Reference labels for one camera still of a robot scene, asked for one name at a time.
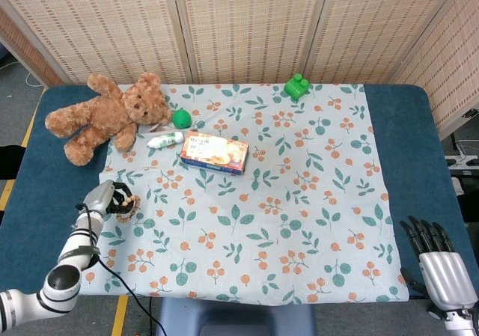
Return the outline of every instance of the teddy bear leg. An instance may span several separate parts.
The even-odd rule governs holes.
[[[87,126],[65,146],[65,155],[72,164],[86,165],[93,158],[95,148],[108,140],[104,132],[94,126]]]
[[[55,136],[65,138],[88,124],[90,115],[89,102],[78,103],[48,114],[45,118],[45,126]]]
[[[115,136],[115,147],[118,151],[124,153],[128,151],[136,139],[136,123],[130,123],[123,127]]]
[[[121,98],[123,96],[121,89],[112,80],[98,73],[88,77],[87,85],[91,90],[106,97]]]

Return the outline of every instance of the woven room divider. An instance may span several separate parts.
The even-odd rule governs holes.
[[[145,70],[170,83],[189,80],[168,0],[8,1],[74,84],[93,72],[132,83]]]
[[[392,82],[424,88],[440,138],[465,123],[479,106],[479,0],[452,0]]]
[[[7,44],[14,55],[20,60],[28,60],[28,71],[46,85],[61,84],[55,71],[49,66],[45,58],[36,50],[25,37],[16,23],[0,9],[0,41]]]
[[[31,58],[39,52],[54,62],[63,82],[73,84],[85,83],[92,72],[131,83],[145,70],[165,83],[286,82],[297,72],[322,83],[407,82],[426,87],[438,127],[456,117],[460,95],[475,95],[474,88],[464,89],[473,76],[456,91],[450,88],[477,67],[475,51],[464,61],[465,52],[458,54],[449,43],[444,58],[434,62],[447,61],[435,76],[436,65],[428,61],[436,49],[429,45],[442,28],[450,22],[463,27],[448,20],[457,13],[439,21],[450,0],[0,1],[15,11],[11,19],[25,25]],[[460,1],[459,9],[466,3]],[[466,51],[474,38],[454,42]],[[419,42],[424,47],[414,55]],[[453,72],[463,61],[468,72]],[[448,80],[440,82],[444,73]],[[460,100],[454,104],[454,98]]]
[[[313,82],[385,83],[442,0],[328,0],[305,75]]]

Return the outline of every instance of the robot finger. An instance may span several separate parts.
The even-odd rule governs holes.
[[[113,192],[113,198],[117,201],[118,205],[121,205],[125,201],[125,197],[116,190]]]
[[[426,229],[428,236],[433,244],[433,251],[444,251],[444,245],[441,238],[437,234],[437,230],[426,220],[421,220],[422,225]]]
[[[412,225],[414,226],[414,229],[419,235],[419,239],[422,241],[422,244],[424,245],[424,252],[433,251],[433,245],[422,223],[420,223],[419,220],[417,220],[413,216],[409,216],[409,220],[411,221]]]
[[[419,239],[414,229],[410,227],[407,222],[400,222],[400,225],[406,231],[407,238],[411,242],[412,250],[414,250],[416,256],[425,252],[422,241]]]
[[[449,240],[449,235],[446,233],[446,230],[444,230],[444,228],[437,222],[434,222],[433,226],[439,234],[442,244],[444,245],[444,250],[447,252],[454,252],[452,242]]]
[[[427,295],[426,285],[417,282],[411,275],[408,269],[401,267],[401,275],[404,278],[404,281],[414,290],[419,292],[421,295],[429,297]]]
[[[110,204],[106,208],[106,212],[108,214],[126,214],[132,211],[134,205],[134,201],[130,201],[127,205],[117,205],[112,199],[112,201],[110,201]]]
[[[121,190],[126,194],[127,197],[132,196],[132,192],[129,190],[128,186],[125,183],[113,182],[113,186],[116,190]]]

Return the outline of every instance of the teddy bear ear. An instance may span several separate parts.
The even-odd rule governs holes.
[[[138,78],[138,83],[145,87],[159,87],[159,77],[155,73],[143,73]]]

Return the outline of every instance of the black cable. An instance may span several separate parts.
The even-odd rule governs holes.
[[[87,218],[88,218],[88,230],[90,231],[90,233],[88,234],[89,237],[90,237],[90,245],[91,247],[93,248],[94,247],[94,243],[93,243],[93,238],[91,236],[92,234],[92,230],[91,230],[91,216],[90,216],[90,210],[88,209],[88,206],[87,204],[83,203],[83,204],[80,204],[83,208],[85,208],[85,211],[87,212]],[[110,274],[112,274],[113,276],[115,276],[118,280],[121,281],[121,283],[125,286],[125,288],[128,290],[129,293],[131,293],[131,295],[133,296],[133,298],[135,299],[136,303],[138,304],[138,306],[140,307],[140,309],[143,310],[143,312],[146,313],[146,315],[149,316],[150,318],[150,324],[152,321],[154,321],[160,328],[161,330],[163,331],[163,334],[165,336],[167,336],[166,334],[166,331],[165,329],[163,328],[163,325],[157,320],[155,319],[152,315],[151,315],[151,308],[150,308],[150,312],[148,312],[148,310],[146,308],[144,308],[144,306],[140,303],[140,300],[138,300],[138,297],[137,295],[132,291],[132,289],[129,288],[129,286],[126,284],[125,280],[123,280],[121,278],[121,276],[119,276],[119,274],[117,274],[115,271],[111,270],[109,267],[107,267],[107,265],[105,265],[103,263],[103,261],[101,261],[100,258],[98,258],[98,262],[100,263],[101,266],[103,266],[103,268],[108,271]]]
[[[474,327],[476,335],[479,335],[479,302],[476,302],[472,308],[472,327]]]
[[[148,302],[148,311],[151,314],[151,303],[153,302],[153,297],[150,296],[150,302]],[[153,336],[153,321],[150,319],[150,336]]]

